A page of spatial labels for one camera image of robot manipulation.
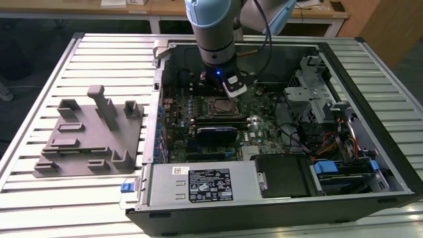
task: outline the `power supply label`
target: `power supply label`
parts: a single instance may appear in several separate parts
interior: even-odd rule
[[[192,203],[232,201],[229,169],[189,170],[188,189]]]

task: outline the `slotted aluminum surface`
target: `slotted aluminum surface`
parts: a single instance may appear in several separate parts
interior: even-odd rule
[[[146,237],[120,209],[120,184],[140,175],[34,178],[33,166],[48,140],[58,113],[60,99],[74,98],[78,104],[93,104],[84,97],[90,84],[105,86],[113,103],[136,100],[148,112],[152,67],[152,43],[156,39],[192,40],[180,35],[85,34],[73,39],[41,92],[24,125],[1,160],[0,233],[1,237]],[[262,40],[262,37],[245,37]],[[420,177],[423,175],[423,114],[415,98],[385,70],[376,56],[355,39],[285,38],[283,42],[325,41],[343,63],[360,91],[397,142]],[[344,95],[335,85],[340,97]],[[142,128],[138,151],[149,128]],[[242,237],[416,237],[423,229],[423,204],[392,208],[344,224],[323,224],[194,235],[197,238]]]

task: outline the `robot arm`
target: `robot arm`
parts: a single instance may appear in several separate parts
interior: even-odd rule
[[[296,0],[256,0],[269,24],[270,34],[280,33],[292,13]],[[228,97],[246,91],[253,82],[236,65],[233,20],[266,34],[254,0],[185,0],[186,16],[192,25],[202,62],[206,81],[224,90]]]

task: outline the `blue clip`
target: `blue clip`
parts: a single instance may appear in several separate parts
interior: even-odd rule
[[[316,174],[337,172],[337,167],[333,161],[320,161],[312,167]]]
[[[379,170],[379,165],[377,165],[377,162],[375,160],[369,161],[369,165],[371,165],[373,172]]]
[[[120,186],[120,192],[121,193],[128,193],[128,192],[134,192],[134,183],[122,183]]]

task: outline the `floor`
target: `floor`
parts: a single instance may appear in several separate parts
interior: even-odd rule
[[[161,32],[164,34],[190,34],[192,31],[186,24],[188,22],[181,21],[162,21]],[[24,121],[73,32],[146,34],[149,33],[149,24],[146,21],[66,20],[64,27],[58,28],[53,20],[0,19],[0,37],[10,37],[18,43],[32,66],[30,75],[21,80],[10,81],[0,76],[0,81],[14,94],[13,101],[0,101],[0,158]],[[395,69],[395,74],[420,102],[423,102],[423,94],[420,93],[423,85],[421,65],[423,41],[417,43]]]

